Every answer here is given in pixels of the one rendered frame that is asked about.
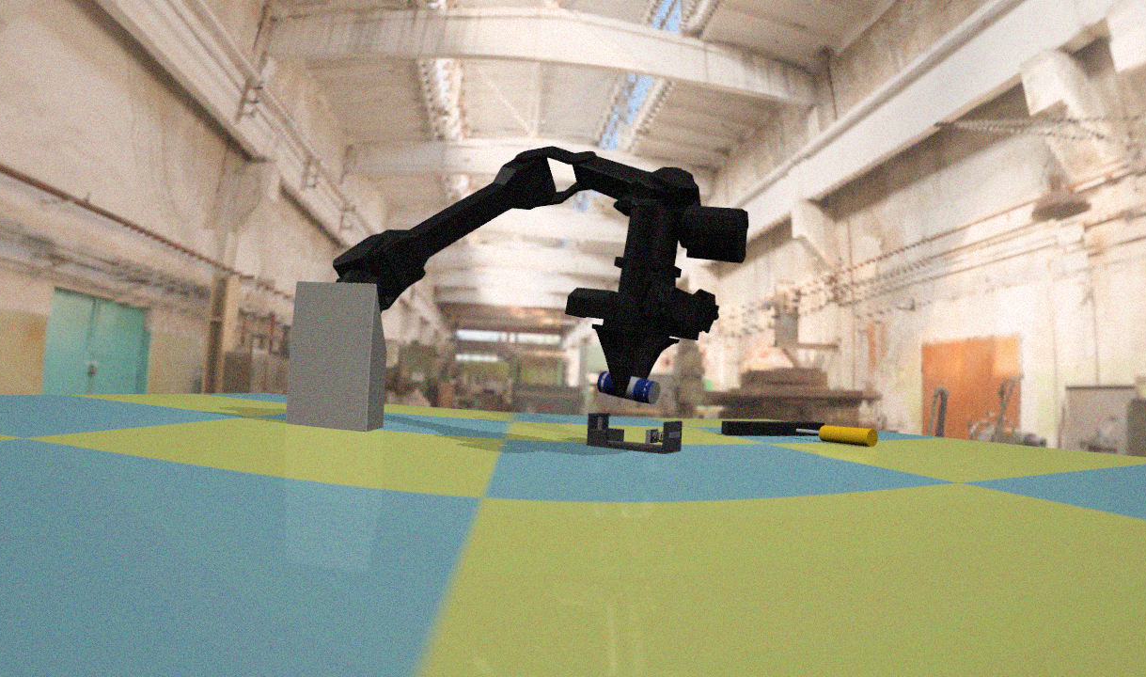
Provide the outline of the blue and grey battery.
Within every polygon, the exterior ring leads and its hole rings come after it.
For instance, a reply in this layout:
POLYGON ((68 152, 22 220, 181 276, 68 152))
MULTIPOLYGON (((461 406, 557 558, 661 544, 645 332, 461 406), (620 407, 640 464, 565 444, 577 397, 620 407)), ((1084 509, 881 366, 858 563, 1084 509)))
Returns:
MULTIPOLYGON (((601 391, 601 393, 605 393, 610 396, 621 396, 617 395, 614 389, 614 383, 612 383, 609 371, 604 371, 601 373, 597 383, 597 388, 601 391)), ((625 391, 625 395, 621 397, 631 401, 656 404, 659 393, 660 393, 660 383, 652 380, 641 380, 641 378, 631 376, 628 388, 627 391, 625 391)))

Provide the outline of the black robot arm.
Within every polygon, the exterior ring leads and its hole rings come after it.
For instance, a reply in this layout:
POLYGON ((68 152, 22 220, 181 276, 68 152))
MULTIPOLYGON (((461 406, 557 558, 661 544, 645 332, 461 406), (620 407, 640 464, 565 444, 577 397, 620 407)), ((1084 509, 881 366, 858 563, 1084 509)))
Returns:
MULTIPOLYGON (((677 255, 678 243, 689 259, 739 262, 746 258, 748 214, 741 208, 701 207, 692 173, 678 167, 653 172, 598 157, 597 151, 567 151, 550 145, 516 153, 487 187, 427 218, 414 228, 387 228, 333 260, 343 283, 378 288, 380 312, 388 310, 405 289, 423 280, 427 258, 485 226, 509 208, 537 208, 562 204, 578 190, 597 190, 617 198, 614 208, 629 218, 627 247, 664 250, 677 255), (557 192, 547 158, 572 165, 576 182, 557 192)), ((653 276, 645 316, 678 320, 690 329, 711 333, 719 320, 715 296, 676 288, 676 276, 653 276), (650 314, 651 313, 651 314, 650 314), (668 316, 668 317, 667 317, 668 316)))

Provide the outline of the yellow-handled screwdriver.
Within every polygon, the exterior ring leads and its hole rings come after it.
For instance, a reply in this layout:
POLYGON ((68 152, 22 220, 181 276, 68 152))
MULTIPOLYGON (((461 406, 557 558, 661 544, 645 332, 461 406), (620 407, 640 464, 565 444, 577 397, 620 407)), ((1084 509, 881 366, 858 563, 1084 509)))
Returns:
POLYGON ((873 447, 877 443, 877 430, 864 430, 853 427, 822 427, 821 430, 795 430, 796 433, 818 434, 821 441, 834 443, 851 443, 862 447, 873 447))

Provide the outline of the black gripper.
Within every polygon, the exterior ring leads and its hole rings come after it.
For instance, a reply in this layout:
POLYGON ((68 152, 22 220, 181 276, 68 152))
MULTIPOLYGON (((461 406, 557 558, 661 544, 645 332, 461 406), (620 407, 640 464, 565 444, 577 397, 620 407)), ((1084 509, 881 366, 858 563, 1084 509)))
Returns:
POLYGON ((674 266, 675 259, 664 250, 627 247, 623 257, 614 260, 621 268, 619 291, 575 288, 570 292, 565 314, 604 320, 603 325, 592 324, 591 329, 597 330, 617 395, 625 395, 631 376, 649 380, 660 353, 680 341, 675 338, 699 341, 699 331, 681 321, 664 320, 662 312, 659 317, 644 314, 658 270, 666 271, 668 283, 672 275, 681 278, 682 269, 674 266))

